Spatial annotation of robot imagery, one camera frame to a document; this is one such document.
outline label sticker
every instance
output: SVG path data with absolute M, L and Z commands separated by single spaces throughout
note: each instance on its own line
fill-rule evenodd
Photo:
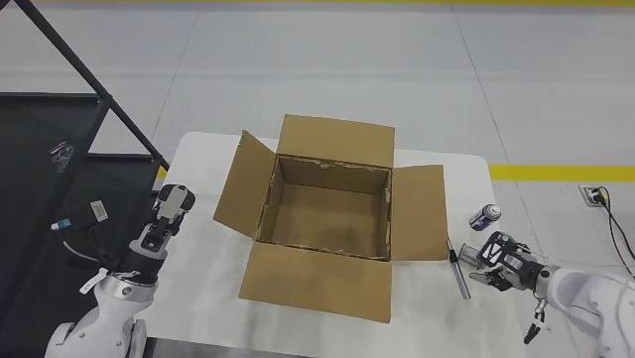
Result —
M 91 202 L 90 207 L 92 207 L 92 213 L 94 213 L 95 219 L 97 219 L 98 222 L 102 222 L 108 218 L 108 213 L 101 200 Z

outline cardboard box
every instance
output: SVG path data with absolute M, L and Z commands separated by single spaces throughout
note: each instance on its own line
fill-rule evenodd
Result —
M 393 168 L 395 130 L 286 115 L 243 131 L 214 220 L 254 239 L 239 296 L 390 321 L 390 261 L 447 258 L 443 166 Z

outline cardboard flap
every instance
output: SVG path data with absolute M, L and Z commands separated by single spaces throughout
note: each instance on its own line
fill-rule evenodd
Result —
M 275 161 L 271 150 L 242 131 L 213 219 L 253 238 Z
M 390 322 L 391 284 L 389 262 L 255 243 L 239 296 Z
M 447 259 L 444 166 L 393 170 L 391 210 L 392 260 Z
M 393 167 L 395 129 L 382 125 L 287 114 L 278 153 L 376 167 Z

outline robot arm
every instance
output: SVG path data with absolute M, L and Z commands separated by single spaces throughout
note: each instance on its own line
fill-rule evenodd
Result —
M 557 269 L 546 300 L 582 332 L 597 339 L 595 357 L 635 357 L 635 282 Z
M 128 246 L 126 256 L 112 269 L 101 269 L 80 290 L 94 287 L 97 307 L 75 325 L 63 323 L 55 331 L 46 358 L 141 358 L 146 324 L 134 315 L 152 304 L 157 275 L 170 238 L 177 235 L 194 195 L 183 185 L 165 185 L 141 236 Z
M 538 299 L 537 321 L 525 338 L 538 334 L 544 307 L 562 312 L 582 332 L 597 339 L 593 357 L 635 358 L 635 282 L 626 277 L 590 274 L 544 266 L 526 245 L 509 235 L 494 232 L 480 251 L 467 247 L 460 259 L 477 269 L 471 278 L 499 291 L 531 290 Z

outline floor outlet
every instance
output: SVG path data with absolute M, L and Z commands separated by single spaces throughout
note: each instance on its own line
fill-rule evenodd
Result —
M 592 185 L 580 185 L 579 186 L 579 192 L 582 194 L 582 198 L 584 198 L 584 203 L 586 203 L 586 206 L 590 206 L 590 207 L 601 207 L 602 204 L 601 202 L 594 202 L 593 201 L 593 197 L 595 195 L 597 195 L 597 193 L 592 193 L 591 191 L 596 189 L 596 186 L 592 186 Z

